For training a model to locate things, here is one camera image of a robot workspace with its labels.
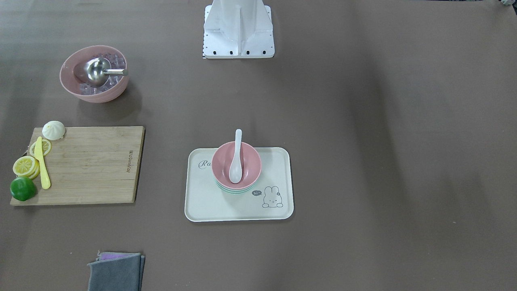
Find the pink bowl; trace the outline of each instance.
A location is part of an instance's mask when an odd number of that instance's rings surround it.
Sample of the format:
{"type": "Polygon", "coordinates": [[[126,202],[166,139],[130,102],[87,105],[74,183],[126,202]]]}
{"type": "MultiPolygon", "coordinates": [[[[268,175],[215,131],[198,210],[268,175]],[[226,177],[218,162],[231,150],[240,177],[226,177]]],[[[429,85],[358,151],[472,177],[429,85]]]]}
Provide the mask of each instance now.
{"type": "Polygon", "coordinates": [[[79,63],[91,60],[94,55],[98,55],[99,53],[118,54],[124,58],[126,61],[126,68],[128,68],[127,59],[119,50],[108,46],[91,46],[78,50],[73,55],[69,56],[61,66],[61,71],[59,72],[59,80],[66,91],[79,99],[92,103],[103,103],[117,98],[126,89],[129,82],[129,77],[123,76],[117,85],[104,92],[94,95],[82,95],[81,89],[79,88],[81,83],[73,74],[73,68],[79,63]]]}
{"type": "Polygon", "coordinates": [[[240,160],[242,162],[242,180],[234,184],[228,177],[230,165],[235,152],[235,142],[230,141],[220,146],[212,158],[212,172],[216,180],[231,190],[241,190],[253,185],[262,171],[262,162],[259,153],[251,145],[241,143],[240,160]]]}

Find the green lime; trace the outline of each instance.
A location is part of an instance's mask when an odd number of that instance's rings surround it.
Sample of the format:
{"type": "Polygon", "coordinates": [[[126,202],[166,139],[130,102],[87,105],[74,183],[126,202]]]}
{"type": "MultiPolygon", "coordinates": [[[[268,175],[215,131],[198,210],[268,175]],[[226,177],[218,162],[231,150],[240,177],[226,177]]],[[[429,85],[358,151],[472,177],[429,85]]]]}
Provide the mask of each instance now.
{"type": "Polygon", "coordinates": [[[11,195],[19,201],[31,199],[36,195],[34,182],[27,177],[18,177],[11,182],[11,195]]]}

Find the white tray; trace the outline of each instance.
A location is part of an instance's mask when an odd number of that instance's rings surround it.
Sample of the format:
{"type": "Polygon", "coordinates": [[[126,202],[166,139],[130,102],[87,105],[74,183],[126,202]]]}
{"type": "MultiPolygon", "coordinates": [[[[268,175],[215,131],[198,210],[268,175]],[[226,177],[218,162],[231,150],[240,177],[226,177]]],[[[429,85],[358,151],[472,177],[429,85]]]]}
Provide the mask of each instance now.
{"type": "Polygon", "coordinates": [[[289,154],[283,148],[255,149],[262,161],[261,175],[252,189],[237,195],[217,187],[210,167],[216,149],[190,153],[185,192],[185,216],[190,221],[279,220],[293,214],[289,154]]]}

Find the ceramic spoon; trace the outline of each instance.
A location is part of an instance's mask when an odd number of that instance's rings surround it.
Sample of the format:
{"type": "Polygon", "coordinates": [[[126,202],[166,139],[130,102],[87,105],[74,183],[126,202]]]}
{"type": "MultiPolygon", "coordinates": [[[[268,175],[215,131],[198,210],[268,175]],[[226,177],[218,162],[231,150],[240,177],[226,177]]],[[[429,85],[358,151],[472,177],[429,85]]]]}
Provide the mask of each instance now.
{"type": "Polygon", "coordinates": [[[229,178],[234,184],[237,184],[242,179],[242,165],[240,163],[240,141],[242,140],[242,131],[240,129],[235,131],[235,152],[233,154],[232,164],[230,165],[229,178]]]}

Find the bamboo cutting board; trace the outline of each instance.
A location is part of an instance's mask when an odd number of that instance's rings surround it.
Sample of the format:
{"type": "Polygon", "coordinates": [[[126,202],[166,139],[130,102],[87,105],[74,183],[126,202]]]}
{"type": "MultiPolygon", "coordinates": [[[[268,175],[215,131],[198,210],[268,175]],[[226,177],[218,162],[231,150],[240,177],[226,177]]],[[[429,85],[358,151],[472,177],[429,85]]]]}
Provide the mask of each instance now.
{"type": "MultiPolygon", "coordinates": [[[[136,194],[143,126],[67,127],[65,136],[50,141],[45,156],[51,187],[41,188],[27,201],[11,199],[11,205],[67,205],[132,203],[136,194]]],[[[34,128],[31,144],[41,133],[34,128]]]]}

